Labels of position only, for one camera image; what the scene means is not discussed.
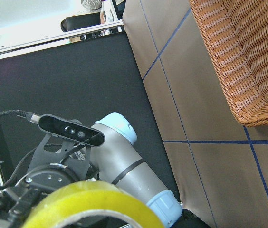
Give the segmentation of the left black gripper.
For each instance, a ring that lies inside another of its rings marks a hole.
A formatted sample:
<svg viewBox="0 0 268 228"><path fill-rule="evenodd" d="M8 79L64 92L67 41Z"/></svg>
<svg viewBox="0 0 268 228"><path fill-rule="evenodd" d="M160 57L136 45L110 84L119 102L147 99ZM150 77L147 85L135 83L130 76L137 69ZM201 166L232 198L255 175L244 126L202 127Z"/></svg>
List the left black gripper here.
<svg viewBox="0 0 268 228"><path fill-rule="evenodd" d="M0 228L22 228L47 195L76 181L67 166L51 163L32 169L15 185L0 186Z"/></svg>

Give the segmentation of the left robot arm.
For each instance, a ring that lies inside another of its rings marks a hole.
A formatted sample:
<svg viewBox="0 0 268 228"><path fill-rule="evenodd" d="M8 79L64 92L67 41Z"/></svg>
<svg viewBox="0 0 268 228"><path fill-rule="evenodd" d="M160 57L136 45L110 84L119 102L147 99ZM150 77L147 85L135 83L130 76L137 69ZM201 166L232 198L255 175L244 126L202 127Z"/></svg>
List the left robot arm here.
<svg viewBox="0 0 268 228"><path fill-rule="evenodd" d="M134 149L137 136L119 113L78 120L15 114L46 135L0 185L0 228L170 228L182 206Z"/></svg>

